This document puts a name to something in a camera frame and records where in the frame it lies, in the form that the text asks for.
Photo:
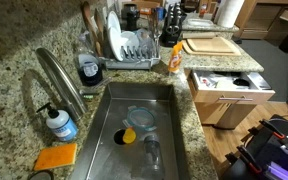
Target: paper towel roll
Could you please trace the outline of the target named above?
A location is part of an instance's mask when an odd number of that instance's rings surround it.
[[[227,28],[233,27],[243,3],[244,0],[227,0],[221,10],[217,24]]]
[[[216,16],[215,16],[215,18],[214,18],[214,23],[215,23],[215,24],[217,24],[218,19],[219,19],[220,16],[221,16],[222,9],[223,9],[223,6],[224,6],[224,4],[225,4],[225,1],[226,1],[226,0],[222,0],[220,6],[218,7]]]

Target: yellow sponge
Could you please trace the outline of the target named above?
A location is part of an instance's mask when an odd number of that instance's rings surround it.
[[[34,171],[74,164],[76,149],[76,143],[42,149],[35,163]]]

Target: wooden cutting board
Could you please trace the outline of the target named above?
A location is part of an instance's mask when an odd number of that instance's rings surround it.
[[[212,39],[187,39],[187,43],[193,51],[198,52],[233,52],[222,37],[214,37]]]
[[[186,40],[183,40],[183,48],[188,54],[192,55],[213,55],[213,56],[240,56],[241,52],[235,47],[232,43],[224,39],[224,42],[228,43],[228,46],[232,48],[233,52],[225,53],[225,52],[197,52],[193,51],[190,46],[187,44]]]

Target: sink basin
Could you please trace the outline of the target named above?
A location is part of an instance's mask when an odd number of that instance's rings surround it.
[[[120,145],[114,135],[126,129],[123,120],[129,107],[145,107],[155,117],[164,179],[190,179],[173,86],[137,83],[109,83],[93,119],[70,179],[142,179],[143,139],[147,132],[134,128],[136,140]]]

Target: floor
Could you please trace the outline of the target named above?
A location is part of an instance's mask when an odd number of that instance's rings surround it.
[[[203,126],[206,143],[212,155],[215,169],[218,174],[222,172],[222,163],[226,160],[225,155],[236,152],[240,141],[248,134],[248,129],[259,125],[259,120],[269,119],[273,114],[288,115],[288,105],[284,102],[267,102],[258,105],[235,130],[218,130],[212,126]]]
[[[264,67],[261,75],[276,94],[270,101],[288,100],[288,53],[264,40],[243,40],[240,46]]]

